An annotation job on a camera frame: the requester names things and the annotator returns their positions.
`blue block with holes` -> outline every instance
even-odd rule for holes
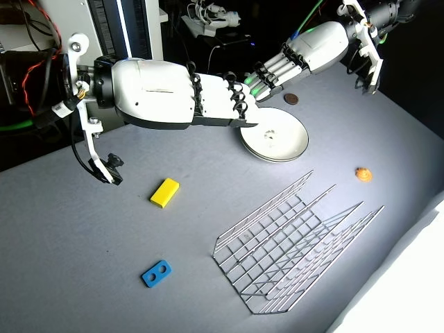
[[[171,266],[169,266],[167,261],[160,260],[156,265],[142,274],[142,279],[148,288],[153,288],[172,271],[173,270],[171,269]]]

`stacked plate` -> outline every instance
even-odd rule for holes
[[[242,142],[254,156],[269,162],[288,162],[307,149],[307,130],[291,114],[260,108],[259,119],[257,126],[241,128]]]

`gray table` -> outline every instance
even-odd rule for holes
[[[306,126],[298,160],[253,157],[229,128],[126,126],[103,135],[124,182],[91,178],[69,148],[0,174],[0,331],[322,332],[442,188],[444,142],[382,94],[362,96],[337,65],[264,106]],[[374,180],[354,175],[368,167]],[[216,237],[314,169],[310,200],[332,184],[321,214],[361,200],[359,218],[386,209],[287,314],[253,316],[211,258]],[[181,188],[161,210],[148,197],[165,177]],[[140,275],[160,259],[172,274],[154,289]]]

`yellow sponge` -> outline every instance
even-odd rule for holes
[[[164,208],[167,203],[173,198],[173,195],[179,189],[180,184],[171,178],[167,178],[162,185],[153,194],[150,201],[157,206]]]

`dish rack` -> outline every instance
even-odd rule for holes
[[[326,220],[298,196],[313,171],[216,240],[213,258],[253,314],[291,310],[384,209],[348,223],[360,202]]]

